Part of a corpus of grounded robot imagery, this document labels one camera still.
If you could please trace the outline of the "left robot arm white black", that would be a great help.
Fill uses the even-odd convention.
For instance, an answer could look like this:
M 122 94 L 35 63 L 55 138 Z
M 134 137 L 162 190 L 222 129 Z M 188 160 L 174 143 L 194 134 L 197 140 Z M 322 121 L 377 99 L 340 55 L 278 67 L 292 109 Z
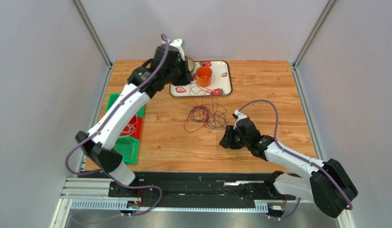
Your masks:
M 192 81 L 183 40 L 165 41 L 153 58 L 132 72 L 120 96 L 101 120 L 88 132 L 76 134 L 78 146 L 115 182 L 130 185 L 135 174 L 123 162 L 122 155 L 113 149 L 122 130 L 140 108 L 166 86 L 186 86 Z

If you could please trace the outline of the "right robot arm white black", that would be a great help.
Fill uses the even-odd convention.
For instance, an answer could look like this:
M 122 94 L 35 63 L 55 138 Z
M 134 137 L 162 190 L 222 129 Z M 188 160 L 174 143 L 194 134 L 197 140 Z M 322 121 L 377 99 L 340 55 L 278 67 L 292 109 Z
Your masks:
M 281 195 L 309 200 L 329 217 L 338 217 L 358 196 L 357 188 L 340 162 L 300 154 L 274 137 L 261 134 L 248 117 L 228 125 L 219 144 L 225 149 L 246 148 L 255 157 L 289 169 L 296 176 L 276 171 L 267 181 L 270 189 Z

